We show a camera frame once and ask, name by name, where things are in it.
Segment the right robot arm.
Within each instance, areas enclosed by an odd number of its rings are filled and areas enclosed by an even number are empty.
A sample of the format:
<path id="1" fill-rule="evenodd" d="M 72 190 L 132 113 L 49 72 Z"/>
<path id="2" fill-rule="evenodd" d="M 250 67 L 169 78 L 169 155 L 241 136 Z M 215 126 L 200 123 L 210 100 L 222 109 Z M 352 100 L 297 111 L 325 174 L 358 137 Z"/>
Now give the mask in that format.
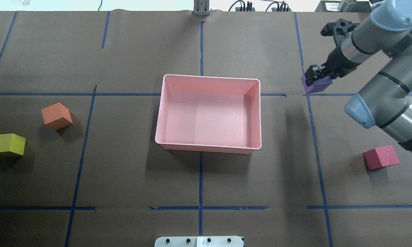
<path id="1" fill-rule="evenodd" d="M 344 111 L 366 129 L 377 126 L 412 153 L 412 0 L 386 0 L 361 23 L 345 19 L 327 23 L 322 36 L 336 47 L 320 66 L 301 77 L 306 93 L 321 92 L 334 79 L 355 71 L 381 51 L 390 61 L 350 101 Z"/>

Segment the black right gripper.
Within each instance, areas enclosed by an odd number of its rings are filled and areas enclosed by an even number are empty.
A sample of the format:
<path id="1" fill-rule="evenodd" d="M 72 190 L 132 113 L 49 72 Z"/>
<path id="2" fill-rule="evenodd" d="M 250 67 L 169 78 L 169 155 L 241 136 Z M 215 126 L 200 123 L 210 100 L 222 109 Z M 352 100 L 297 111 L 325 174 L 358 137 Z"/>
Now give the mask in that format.
<path id="1" fill-rule="evenodd" d="M 306 86 L 311 86 L 315 81 L 321 80 L 326 76 L 332 79 L 342 78 L 357 69 L 358 63 L 349 61 L 339 47 L 335 48 L 321 66 L 311 65 L 304 75 Z"/>

